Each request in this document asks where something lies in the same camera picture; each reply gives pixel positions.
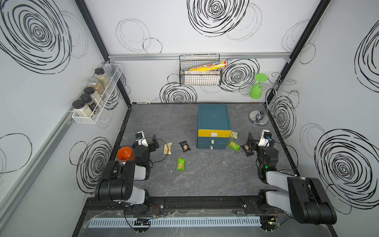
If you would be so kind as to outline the pale yellow cookie packet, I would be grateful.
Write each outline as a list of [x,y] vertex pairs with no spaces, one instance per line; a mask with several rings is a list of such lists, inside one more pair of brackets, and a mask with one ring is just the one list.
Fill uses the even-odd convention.
[[233,139],[237,139],[238,138],[238,133],[232,131],[230,137],[233,138]]
[[164,155],[171,155],[171,146],[172,146],[172,143],[166,143],[164,144],[164,151],[163,151],[163,154]]

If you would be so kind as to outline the black cookie packet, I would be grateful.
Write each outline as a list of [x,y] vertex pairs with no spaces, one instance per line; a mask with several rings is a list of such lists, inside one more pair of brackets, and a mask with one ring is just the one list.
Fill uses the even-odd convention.
[[242,148],[243,148],[247,157],[254,155],[254,151],[251,149],[251,147],[249,145],[245,144],[242,146]]
[[190,151],[191,148],[189,147],[187,141],[180,142],[179,145],[181,146],[183,152]]

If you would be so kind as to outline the green cookie packet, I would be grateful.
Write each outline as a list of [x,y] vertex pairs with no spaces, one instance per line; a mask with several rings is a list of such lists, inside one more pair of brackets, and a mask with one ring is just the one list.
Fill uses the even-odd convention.
[[234,141],[231,141],[229,144],[228,144],[229,147],[231,147],[234,151],[238,152],[239,149],[240,149],[240,145],[235,143]]
[[176,170],[185,170],[185,164],[186,164],[186,159],[178,158]]

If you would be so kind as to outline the teal drawer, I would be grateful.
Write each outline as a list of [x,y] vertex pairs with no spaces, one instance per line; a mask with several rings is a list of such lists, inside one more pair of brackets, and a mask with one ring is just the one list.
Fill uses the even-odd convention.
[[208,149],[208,150],[224,150],[226,149],[227,144],[211,144],[211,143],[197,143],[198,149]]
[[206,144],[228,144],[229,138],[227,137],[198,137],[197,143]]

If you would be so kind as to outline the yellow top drawer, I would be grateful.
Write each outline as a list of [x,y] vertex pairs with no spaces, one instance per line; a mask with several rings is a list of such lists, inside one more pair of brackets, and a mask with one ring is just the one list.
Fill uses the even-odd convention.
[[198,137],[229,138],[231,133],[231,130],[199,129]]

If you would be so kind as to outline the teal drawer cabinet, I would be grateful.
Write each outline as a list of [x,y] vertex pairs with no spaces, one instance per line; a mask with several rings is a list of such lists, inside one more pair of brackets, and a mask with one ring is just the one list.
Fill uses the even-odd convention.
[[197,137],[199,129],[232,131],[228,106],[226,104],[199,104]]

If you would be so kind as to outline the teal bottom drawer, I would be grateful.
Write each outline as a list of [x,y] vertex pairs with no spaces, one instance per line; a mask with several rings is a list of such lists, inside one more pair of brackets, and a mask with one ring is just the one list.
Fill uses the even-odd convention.
[[211,144],[211,143],[197,143],[198,149],[208,149],[208,150],[224,150],[226,149],[227,144]]

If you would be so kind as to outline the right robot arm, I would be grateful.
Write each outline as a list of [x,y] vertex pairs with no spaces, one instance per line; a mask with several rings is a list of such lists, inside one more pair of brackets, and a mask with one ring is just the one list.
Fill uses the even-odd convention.
[[249,133],[243,149],[257,155],[257,175],[274,190],[261,189],[257,207],[261,212],[281,209],[301,224],[327,224],[337,222],[337,214],[317,178],[306,178],[278,171],[279,151],[269,130],[263,130],[259,139]]

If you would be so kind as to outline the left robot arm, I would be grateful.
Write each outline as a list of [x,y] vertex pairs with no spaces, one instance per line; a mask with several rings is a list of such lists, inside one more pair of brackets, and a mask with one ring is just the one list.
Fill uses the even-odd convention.
[[148,180],[153,168],[151,152],[158,148],[156,136],[145,137],[143,132],[137,133],[132,146],[120,148],[117,159],[106,164],[95,188],[95,198],[123,204],[127,213],[149,213],[150,195],[147,190],[137,188],[134,182]]

